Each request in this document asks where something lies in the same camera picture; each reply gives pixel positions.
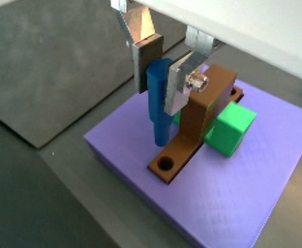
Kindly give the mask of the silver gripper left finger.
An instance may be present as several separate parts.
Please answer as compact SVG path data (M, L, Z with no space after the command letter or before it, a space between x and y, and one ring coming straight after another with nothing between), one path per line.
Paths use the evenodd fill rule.
M155 31L148 6L134 0L110 1L132 54L138 92L144 93L148 90L147 70L152 61L163 56L164 37Z

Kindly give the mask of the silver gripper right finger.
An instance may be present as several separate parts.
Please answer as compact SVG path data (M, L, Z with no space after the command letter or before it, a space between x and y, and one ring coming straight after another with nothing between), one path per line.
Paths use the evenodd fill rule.
M188 104L191 92L202 92L208 84L204 62L220 49L222 41L188 27L186 44L192 49L170 67L164 111L174 116Z

